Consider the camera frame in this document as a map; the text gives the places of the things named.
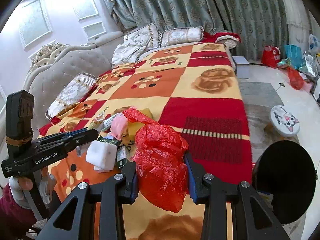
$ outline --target white tile floor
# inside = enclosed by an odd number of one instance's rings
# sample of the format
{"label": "white tile floor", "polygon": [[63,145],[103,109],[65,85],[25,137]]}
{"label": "white tile floor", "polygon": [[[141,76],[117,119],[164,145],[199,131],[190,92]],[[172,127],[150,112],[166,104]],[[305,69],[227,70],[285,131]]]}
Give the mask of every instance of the white tile floor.
{"label": "white tile floor", "polygon": [[[298,133],[300,145],[310,154],[315,169],[320,168],[320,108],[313,96],[304,90],[292,88],[289,78],[284,71],[259,65],[239,67],[239,70],[245,70],[245,73],[247,73],[247,78],[241,78],[239,81],[267,82],[272,84],[284,106],[288,107],[300,122],[300,131]],[[279,83],[284,83],[285,87],[281,87]],[[301,240],[307,240],[310,237],[319,221],[320,181],[318,180],[313,201],[307,210]]]}

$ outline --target tufted headboard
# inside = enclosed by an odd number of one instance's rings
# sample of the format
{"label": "tufted headboard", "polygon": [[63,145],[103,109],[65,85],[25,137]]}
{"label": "tufted headboard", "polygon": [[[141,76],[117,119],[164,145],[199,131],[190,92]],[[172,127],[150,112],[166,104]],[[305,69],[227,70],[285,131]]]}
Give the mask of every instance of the tufted headboard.
{"label": "tufted headboard", "polygon": [[53,64],[34,69],[26,78],[23,89],[35,97],[32,120],[34,138],[39,135],[39,128],[48,123],[45,118],[48,107],[77,74],[86,72],[98,77],[111,69],[110,57],[116,46],[123,43],[123,34],[121,32],[108,34],[109,39],[104,38],[107,42],[100,40],[97,44],[64,47]]}

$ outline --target red plastic bag on floor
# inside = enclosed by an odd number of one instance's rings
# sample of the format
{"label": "red plastic bag on floor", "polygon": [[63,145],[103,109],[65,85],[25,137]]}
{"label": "red plastic bag on floor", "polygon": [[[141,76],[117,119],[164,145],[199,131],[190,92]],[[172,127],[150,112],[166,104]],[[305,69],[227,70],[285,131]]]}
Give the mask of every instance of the red plastic bag on floor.
{"label": "red plastic bag on floor", "polygon": [[303,78],[300,76],[299,72],[291,67],[288,68],[288,77],[290,79],[290,85],[296,89],[300,90],[303,87]]}
{"label": "red plastic bag on floor", "polygon": [[153,205],[177,213],[181,210],[188,188],[188,171],[183,162],[188,143],[169,125],[156,121],[134,108],[123,111],[129,122],[145,125],[137,131],[139,190]]}
{"label": "red plastic bag on floor", "polygon": [[261,63],[271,68],[277,68],[280,62],[280,49],[278,47],[265,46],[262,54]]}

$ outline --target stool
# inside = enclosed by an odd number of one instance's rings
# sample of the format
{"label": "stool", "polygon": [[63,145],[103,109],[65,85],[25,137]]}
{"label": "stool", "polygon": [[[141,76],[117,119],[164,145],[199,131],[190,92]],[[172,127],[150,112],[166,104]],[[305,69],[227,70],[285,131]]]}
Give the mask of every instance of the stool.
{"label": "stool", "polygon": [[282,137],[293,137],[300,130],[298,119],[292,115],[287,107],[274,106],[270,111],[270,123],[264,128],[265,131],[273,127]]}

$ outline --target cartoon cat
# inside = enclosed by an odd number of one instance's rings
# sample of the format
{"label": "cartoon cat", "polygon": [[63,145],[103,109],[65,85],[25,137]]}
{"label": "cartoon cat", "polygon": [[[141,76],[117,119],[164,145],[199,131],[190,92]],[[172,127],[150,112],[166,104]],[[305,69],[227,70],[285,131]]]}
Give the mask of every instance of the cartoon cat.
{"label": "cartoon cat", "polygon": [[290,132],[293,132],[294,125],[299,123],[297,118],[295,118],[291,113],[288,113],[281,106],[274,107],[273,113],[278,121],[278,124],[285,125]]}

